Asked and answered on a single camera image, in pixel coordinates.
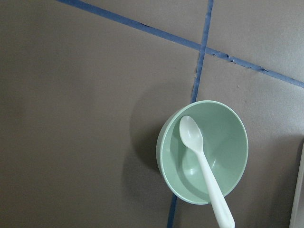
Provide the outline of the white square tray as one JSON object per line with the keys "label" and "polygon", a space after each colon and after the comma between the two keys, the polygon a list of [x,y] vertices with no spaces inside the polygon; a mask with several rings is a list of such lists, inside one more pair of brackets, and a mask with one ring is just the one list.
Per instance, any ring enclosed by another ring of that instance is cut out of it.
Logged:
{"label": "white square tray", "polygon": [[304,228],[304,147],[302,147],[301,152],[289,227]]}

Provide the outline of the green bowl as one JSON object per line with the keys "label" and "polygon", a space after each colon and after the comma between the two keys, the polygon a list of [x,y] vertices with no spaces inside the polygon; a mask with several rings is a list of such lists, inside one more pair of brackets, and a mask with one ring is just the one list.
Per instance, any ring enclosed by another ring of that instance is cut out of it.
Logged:
{"label": "green bowl", "polygon": [[202,133],[205,156],[224,196],[237,186],[246,168],[247,133],[230,107],[211,100],[178,110],[161,128],[156,160],[164,181],[181,200],[206,205],[210,199],[197,156],[180,138],[180,120],[186,115],[194,119]]}

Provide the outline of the white ceramic spoon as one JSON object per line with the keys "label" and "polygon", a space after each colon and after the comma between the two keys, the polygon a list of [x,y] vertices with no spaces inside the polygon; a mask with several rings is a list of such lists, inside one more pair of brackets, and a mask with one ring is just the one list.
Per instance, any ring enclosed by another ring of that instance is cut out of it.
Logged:
{"label": "white ceramic spoon", "polygon": [[207,186],[210,202],[220,228],[234,228],[235,221],[204,154],[202,133],[190,116],[183,116],[179,125],[183,144],[197,156]]}

